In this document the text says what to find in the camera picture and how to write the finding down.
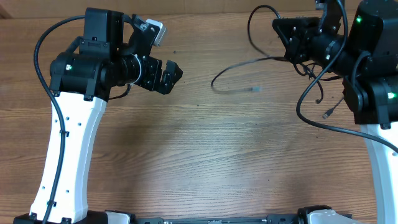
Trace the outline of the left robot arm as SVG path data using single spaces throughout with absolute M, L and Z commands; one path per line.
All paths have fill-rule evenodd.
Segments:
M 83 35 L 50 64 L 42 86 L 52 104 L 52 127 L 40 187 L 30 211 L 15 223 L 134 223 L 128 212 L 88 208 L 87 184 L 100 121 L 116 86 L 169 94 L 183 72 L 150 56 L 166 32 L 138 15 L 88 8 Z

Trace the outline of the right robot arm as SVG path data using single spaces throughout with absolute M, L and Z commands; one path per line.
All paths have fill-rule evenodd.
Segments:
M 313 61 L 342 79 L 343 96 L 371 161 L 377 222 L 397 222 L 397 2 L 317 1 L 321 17 L 278 17 L 272 27 L 296 65 Z

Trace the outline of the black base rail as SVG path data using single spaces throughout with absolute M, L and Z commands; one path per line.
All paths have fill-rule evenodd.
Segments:
M 133 224 L 299 224 L 297 215 L 273 214 L 265 217 L 233 217 L 233 218 L 134 218 Z

